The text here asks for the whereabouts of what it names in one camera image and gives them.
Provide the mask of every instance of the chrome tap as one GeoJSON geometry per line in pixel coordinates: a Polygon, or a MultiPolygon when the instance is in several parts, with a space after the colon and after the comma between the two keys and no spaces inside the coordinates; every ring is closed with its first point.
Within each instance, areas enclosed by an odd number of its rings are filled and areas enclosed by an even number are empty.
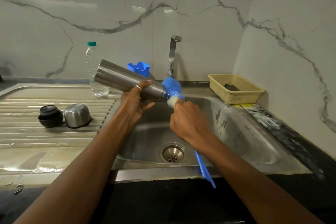
{"type": "Polygon", "coordinates": [[[170,48],[169,48],[169,68],[168,68],[168,77],[172,77],[175,79],[174,76],[174,61],[175,61],[175,51],[176,51],[176,42],[181,42],[182,36],[180,35],[172,35],[170,39],[170,48]]]}

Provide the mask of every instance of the yellow plastic basket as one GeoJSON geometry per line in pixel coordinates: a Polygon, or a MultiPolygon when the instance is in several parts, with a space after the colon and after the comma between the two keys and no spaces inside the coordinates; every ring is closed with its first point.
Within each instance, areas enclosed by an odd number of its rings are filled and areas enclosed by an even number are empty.
{"type": "Polygon", "coordinates": [[[210,88],[229,105],[254,104],[265,91],[236,74],[209,74],[208,77],[210,78],[210,88]],[[224,87],[225,84],[233,85],[239,91],[228,90],[224,87]]]}

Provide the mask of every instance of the metal flask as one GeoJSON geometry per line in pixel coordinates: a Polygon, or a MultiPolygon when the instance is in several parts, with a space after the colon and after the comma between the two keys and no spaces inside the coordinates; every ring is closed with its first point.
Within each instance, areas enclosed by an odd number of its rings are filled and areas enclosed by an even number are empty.
{"type": "MultiPolygon", "coordinates": [[[[122,92],[129,92],[139,82],[147,81],[148,78],[103,59],[98,66],[94,80],[122,92]]],[[[153,102],[166,102],[168,99],[165,86],[154,80],[151,86],[141,91],[140,95],[153,102]]]]}

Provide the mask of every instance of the backsplash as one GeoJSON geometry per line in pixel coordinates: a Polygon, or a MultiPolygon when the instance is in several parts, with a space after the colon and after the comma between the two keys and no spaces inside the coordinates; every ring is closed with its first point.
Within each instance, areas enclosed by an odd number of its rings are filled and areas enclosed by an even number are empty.
{"type": "Polygon", "coordinates": [[[259,102],[336,158],[336,0],[252,0],[234,73],[259,102]]]}
{"type": "Polygon", "coordinates": [[[87,41],[118,65],[168,70],[172,34],[182,36],[180,80],[232,73],[251,0],[0,0],[0,74],[87,78],[87,41]]]}

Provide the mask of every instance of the silver ring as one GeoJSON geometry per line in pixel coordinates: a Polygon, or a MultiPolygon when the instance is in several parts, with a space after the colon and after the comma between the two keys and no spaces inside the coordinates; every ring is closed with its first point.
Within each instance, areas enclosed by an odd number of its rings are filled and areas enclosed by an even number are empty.
{"type": "Polygon", "coordinates": [[[139,89],[140,89],[140,91],[142,91],[142,88],[141,88],[139,85],[136,85],[136,87],[137,87],[137,88],[139,88],[139,89]]]}

